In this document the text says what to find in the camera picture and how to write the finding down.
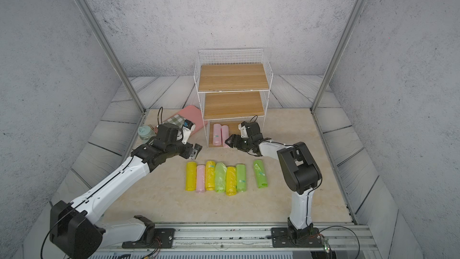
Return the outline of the pink bag roll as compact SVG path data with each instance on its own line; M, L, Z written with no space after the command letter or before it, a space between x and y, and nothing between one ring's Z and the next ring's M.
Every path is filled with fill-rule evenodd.
M226 140L230 137L230 129L228 125L221 126L221 138L222 138L222 146L225 148L229 148L226 144Z
M213 125L213 146L222 146L222 126L220 124Z
M206 167L205 165L198 165L196 167L196 188L197 193L204 193L206 191Z

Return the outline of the yellow bag roll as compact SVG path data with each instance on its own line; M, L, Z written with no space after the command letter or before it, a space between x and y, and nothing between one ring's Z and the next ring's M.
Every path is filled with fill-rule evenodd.
M186 164L186 191L195 191L197 163L190 161Z
M205 188L206 191L213 191L215 189L215 167L214 161L207 161L205 166Z
M235 167L227 168L225 192L227 196L234 196L237 194L237 172Z

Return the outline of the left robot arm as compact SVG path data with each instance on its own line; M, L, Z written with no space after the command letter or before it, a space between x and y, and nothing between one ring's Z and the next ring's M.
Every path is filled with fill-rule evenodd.
M117 243L154 248L159 245L154 223L144 216L120 224L100 224L105 211L137 181L167 159L195 159L202 146L188 139L195 129L185 120L181 127L164 123L156 135L134 149L114 172L69 203L57 202L50 211L50 230L45 236L71 259L88 259L99 248Z

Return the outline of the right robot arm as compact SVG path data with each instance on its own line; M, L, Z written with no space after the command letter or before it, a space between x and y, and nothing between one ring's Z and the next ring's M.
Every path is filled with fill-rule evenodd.
M316 236L319 230L311 218L313 195L322 183L322 174L315 159L303 142L284 144L265 138L257 122L242 122L240 134L232 134L226 145L256 157L270 157L280 163L283 178L293 192L287 233L295 243Z

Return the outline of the green bag roll middle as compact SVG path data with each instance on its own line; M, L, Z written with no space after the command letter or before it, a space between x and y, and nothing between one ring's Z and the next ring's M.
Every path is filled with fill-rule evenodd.
M237 180L237 192L242 193L247 191L247 174L246 166L244 164L236 165L236 180Z

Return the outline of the light green bag roll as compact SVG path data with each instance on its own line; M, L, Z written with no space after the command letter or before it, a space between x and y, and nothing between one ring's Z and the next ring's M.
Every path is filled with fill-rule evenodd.
M224 163L217 163L215 166L214 189L217 193L224 193L226 189L227 167Z

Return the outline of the green checkered cloth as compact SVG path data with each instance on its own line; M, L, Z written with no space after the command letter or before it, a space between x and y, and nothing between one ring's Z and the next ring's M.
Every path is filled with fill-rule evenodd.
M164 123L169 123L178 126L179 128L183 127L183 124L185 122L185 118L179 114L175 114L172 117L168 118L167 120L164 121Z

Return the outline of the pink tray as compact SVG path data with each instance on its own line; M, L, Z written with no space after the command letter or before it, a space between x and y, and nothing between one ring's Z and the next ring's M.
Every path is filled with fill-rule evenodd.
M164 123L165 120L163 120L163 118L162 118L163 112L164 112L164 109L162 107L158 111L158 125L154 129L155 134L158 133L159 124L160 123L165 124ZM205 126L205 123L202 120L201 110L198 109L196 106L187 106L187 107L185 107L184 109L178 111L175 114L179 114L179 115L183 116L185 119L188 119L188 120L192 121L195 124L195 130L191 135L195 134L198 130L200 130L201 128L203 128ZM177 137L178 139L182 138L182 132L181 131L178 133L178 137Z

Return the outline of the green bag roll right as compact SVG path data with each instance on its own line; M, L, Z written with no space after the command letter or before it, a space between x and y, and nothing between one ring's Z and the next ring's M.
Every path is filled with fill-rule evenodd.
M265 171L264 162L257 159L253 162L253 169L256 178L256 184L259 189L268 187L268 179Z

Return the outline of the mint green bottle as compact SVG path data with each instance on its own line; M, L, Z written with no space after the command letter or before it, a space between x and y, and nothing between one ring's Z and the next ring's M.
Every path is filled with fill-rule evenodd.
M154 135L155 131L149 125L143 125L138 128L138 136L144 142L148 141Z

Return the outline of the aluminium mounting rail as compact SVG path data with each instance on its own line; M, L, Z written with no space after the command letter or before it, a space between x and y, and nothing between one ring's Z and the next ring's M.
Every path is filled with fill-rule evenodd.
M159 224L174 229L169 248L124 249L118 243L95 259L379 259L368 226L316 223L314 243L292 243L284 223Z

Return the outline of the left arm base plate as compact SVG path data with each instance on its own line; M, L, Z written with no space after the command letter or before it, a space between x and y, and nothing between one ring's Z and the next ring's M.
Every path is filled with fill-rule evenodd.
M147 229L138 241L123 242L123 249L171 249L175 229Z

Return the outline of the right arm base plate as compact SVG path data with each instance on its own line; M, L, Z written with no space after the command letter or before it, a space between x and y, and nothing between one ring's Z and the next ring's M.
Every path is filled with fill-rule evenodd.
M287 227L271 229L274 248L323 248L324 243L317 228L294 230Z

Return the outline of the left aluminium frame post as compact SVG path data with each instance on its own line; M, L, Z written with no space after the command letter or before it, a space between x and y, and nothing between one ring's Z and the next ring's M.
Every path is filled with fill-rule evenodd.
M85 18L86 22L88 23L91 31L93 32L97 42L99 43L101 49L105 53L106 57L108 58L111 66L115 70L116 74L118 75L119 79L121 80L123 86L125 87L126 91L128 92L129 96L134 101L135 105L139 109L142 115L146 113L146 108L144 104L141 102L137 92L135 91L131 81L128 79L126 72L124 71L121 62L117 58L110 42L108 41L105 33L97 21L91 7L89 6L87 0L74 0L75 4L79 8L80 12L82 13L83 17Z

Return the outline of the aluminium frame post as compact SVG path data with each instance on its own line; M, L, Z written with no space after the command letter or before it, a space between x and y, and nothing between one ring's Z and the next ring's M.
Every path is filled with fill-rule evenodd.
M362 13L362 10L364 8L366 0L356 0L351 12L349 14L347 23L345 25L345 28L342 32L342 35L339 39L339 42L335 48L335 51L333 53L333 56L329 62L329 65L325 71L325 74L323 75L323 79L321 81L319 90L316 94L315 100L313 102L313 105L310 109L312 115L316 113L317 108L319 107L322 98L324 96L324 93L326 92L327 86L331 82L331 79L333 78L333 75L339 65L340 59L343 55L343 52L345 51L346 45L352 35L353 29L355 25L358 22L358 19L360 17L360 14Z
M86 22L88 23L91 31L93 32L97 42L99 43L101 49L105 53L106 57L108 58L111 66L115 70L116 74L118 75L119 79L121 80L123 86L125 87L126 91L128 92L129 96L134 101L135 105L139 109L142 115L146 113L146 108L144 104L141 102L137 92L135 91L131 81L128 79L126 72L124 71L121 62L117 58L110 42L108 41L105 33L97 21L91 7L89 6L87 0L74 0L75 4L79 8L80 12L82 13L83 17L85 18Z

